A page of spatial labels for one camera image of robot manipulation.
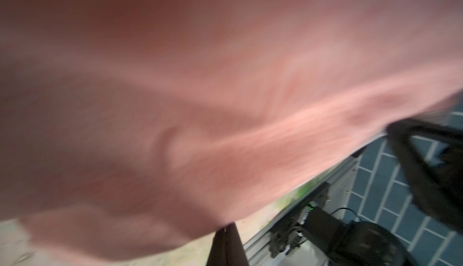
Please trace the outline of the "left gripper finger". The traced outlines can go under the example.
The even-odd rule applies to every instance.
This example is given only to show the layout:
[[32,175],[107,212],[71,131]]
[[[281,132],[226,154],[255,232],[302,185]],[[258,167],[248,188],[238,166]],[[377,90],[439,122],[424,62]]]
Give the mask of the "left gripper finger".
[[235,223],[216,232],[206,266],[249,266]]

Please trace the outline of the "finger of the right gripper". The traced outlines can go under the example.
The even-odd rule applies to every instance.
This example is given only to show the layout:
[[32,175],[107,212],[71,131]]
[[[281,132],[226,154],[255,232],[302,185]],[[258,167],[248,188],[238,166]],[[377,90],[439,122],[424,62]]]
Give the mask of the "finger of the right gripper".
[[[412,145],[411,138],[425,136],[447,144],[439,154],[442,163],[431,166]],[[463,228],[463,131],[452,127],[406,119],[387,127],[387,140],[397,157],[422,212],[440,223]]]

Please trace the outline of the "salmon pink feather pillow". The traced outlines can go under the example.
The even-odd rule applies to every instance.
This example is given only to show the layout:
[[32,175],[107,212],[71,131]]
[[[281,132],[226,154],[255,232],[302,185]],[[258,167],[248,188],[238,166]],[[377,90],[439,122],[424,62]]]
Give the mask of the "salmon pink feather pillow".
[[1,180],[309,180],[462,88],[463,0],[1,0]]

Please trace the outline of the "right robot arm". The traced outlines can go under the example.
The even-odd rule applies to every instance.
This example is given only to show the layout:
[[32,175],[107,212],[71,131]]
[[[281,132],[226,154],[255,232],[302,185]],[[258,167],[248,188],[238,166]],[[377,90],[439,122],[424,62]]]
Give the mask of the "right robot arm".
[[460,266],[463,129],[401,120],[273,222],[269,264]]

